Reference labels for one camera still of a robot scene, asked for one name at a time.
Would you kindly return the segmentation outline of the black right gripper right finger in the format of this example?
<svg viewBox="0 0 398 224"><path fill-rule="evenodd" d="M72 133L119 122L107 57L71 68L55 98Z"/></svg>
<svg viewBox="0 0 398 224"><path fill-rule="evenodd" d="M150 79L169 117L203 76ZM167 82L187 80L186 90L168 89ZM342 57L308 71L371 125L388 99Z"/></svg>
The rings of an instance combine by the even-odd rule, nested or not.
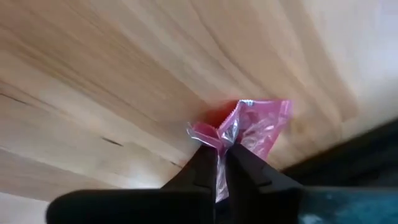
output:
<svg viewBox="0 0 398 224"><path fill-rule="evenodd" d="M241 144L234 144L226 153L226 180L228 190L286 190L303 185L271 167Z"/></svg>

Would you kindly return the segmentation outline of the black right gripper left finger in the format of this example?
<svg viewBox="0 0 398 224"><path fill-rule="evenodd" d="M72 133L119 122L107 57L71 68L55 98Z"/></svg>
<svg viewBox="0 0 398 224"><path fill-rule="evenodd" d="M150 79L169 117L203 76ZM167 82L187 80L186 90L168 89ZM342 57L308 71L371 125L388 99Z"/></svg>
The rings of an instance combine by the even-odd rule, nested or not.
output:
<svg viewBox="0 0 398 224"><path fill-rule="evenodd" d="M217 174L217 150L200 146L182 170L162 188L206 187L215 189Z"/></svg>

